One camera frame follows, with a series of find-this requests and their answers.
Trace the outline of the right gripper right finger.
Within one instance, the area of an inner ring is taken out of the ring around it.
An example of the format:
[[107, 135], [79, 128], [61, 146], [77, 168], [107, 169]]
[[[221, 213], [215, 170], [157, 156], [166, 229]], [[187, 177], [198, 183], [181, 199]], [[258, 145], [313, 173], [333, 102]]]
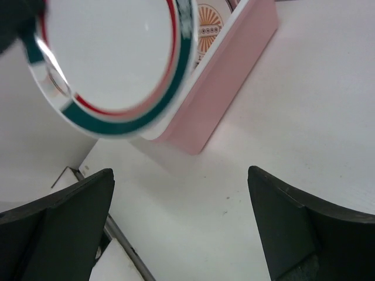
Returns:
[[271, 280], [374, 280], [374, 215], [248, 169], [248, 189]]

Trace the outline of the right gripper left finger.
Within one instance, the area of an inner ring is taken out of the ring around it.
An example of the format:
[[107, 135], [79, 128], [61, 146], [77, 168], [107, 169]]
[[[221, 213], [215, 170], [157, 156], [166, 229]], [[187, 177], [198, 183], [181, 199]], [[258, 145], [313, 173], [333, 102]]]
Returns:
[[103, 169], [1, 213], [1, 280], [89, 280], [114, 193]]

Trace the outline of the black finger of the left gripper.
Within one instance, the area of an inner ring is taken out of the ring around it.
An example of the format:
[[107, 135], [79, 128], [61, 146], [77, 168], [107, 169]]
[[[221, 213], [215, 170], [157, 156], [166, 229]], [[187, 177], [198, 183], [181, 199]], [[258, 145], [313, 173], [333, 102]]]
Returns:
[[1, 0], [1, 54], [27, 29], [29, 21], [45, 11], [41, 0]]

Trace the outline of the white plate green red rim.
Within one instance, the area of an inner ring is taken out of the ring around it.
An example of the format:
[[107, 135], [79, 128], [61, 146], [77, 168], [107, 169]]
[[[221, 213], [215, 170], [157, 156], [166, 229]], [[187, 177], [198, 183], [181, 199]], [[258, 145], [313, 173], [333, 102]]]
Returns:
[[96, 138], [163, 118], [193, 70], [195, 1], [46, 1], [21, 39], [51, 107]]

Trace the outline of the orange sunburst plate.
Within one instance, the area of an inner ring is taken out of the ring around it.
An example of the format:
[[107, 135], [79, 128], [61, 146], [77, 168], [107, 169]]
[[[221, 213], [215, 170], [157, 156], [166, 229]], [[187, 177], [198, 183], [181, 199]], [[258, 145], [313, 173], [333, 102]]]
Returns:
[[201, 62], [233, 11], [230, 2], [226, 0], [201, 0], [197, 1], [197, 4], [200, 26], [195, 67]]

